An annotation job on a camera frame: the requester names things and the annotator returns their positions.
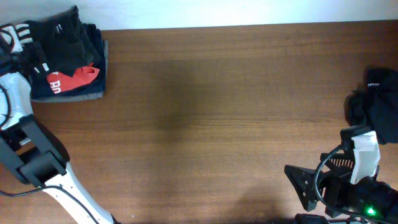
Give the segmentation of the dark green t-shirt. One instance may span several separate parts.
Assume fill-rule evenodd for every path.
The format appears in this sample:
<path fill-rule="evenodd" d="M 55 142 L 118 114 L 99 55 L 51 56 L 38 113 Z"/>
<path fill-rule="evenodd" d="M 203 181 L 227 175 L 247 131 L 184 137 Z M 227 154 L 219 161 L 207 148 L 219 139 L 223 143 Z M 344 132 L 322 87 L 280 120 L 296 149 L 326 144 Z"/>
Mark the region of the dark green t-shirt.
<path fill-rule="evenodd" d="M 29 69 L 37 67 L 39 75 L 44 76 L 51 70 L 84 66 L 93 59 L 83 46 L 81 24 L 79 9 L 72 6 L 42 21 L 3 24 L 1 40 L 7 42 L 11 52 L 25 52 Z"/>

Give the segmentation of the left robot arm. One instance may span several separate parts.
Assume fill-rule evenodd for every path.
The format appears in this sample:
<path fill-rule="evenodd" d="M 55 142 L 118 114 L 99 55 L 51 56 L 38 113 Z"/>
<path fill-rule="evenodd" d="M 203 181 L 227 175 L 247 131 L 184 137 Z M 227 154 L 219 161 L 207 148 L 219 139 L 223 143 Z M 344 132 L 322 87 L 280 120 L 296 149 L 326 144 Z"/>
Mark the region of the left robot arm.
<path fill-rule="evenodd" d="M 20 74 L 20 52 L 1 41 L 1 164 L 20 182 L 35 188 L 6 197 L 45 192 L 77 223 L 116 223 L 79 182 L 60 140 L 33 114 L 30 85 Z"/>

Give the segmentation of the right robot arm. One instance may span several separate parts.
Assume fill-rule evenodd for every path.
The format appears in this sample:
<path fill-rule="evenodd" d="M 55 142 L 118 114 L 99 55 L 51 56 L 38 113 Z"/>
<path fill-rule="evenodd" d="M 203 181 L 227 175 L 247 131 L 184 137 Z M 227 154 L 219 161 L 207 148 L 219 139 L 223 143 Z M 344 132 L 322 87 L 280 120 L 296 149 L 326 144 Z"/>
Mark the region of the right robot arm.
<path fill-rule="evenodd" d="M 321 154 L 316 169 L 284 167 L 302 207 L 311 212 L 321 202 L 326 215 L 347 215 L 348 223 L 397 223 L 397 190 L 377 180 L 381 154 L 376 132 L 351 126 L 340 137 L 340 145 Z"/>

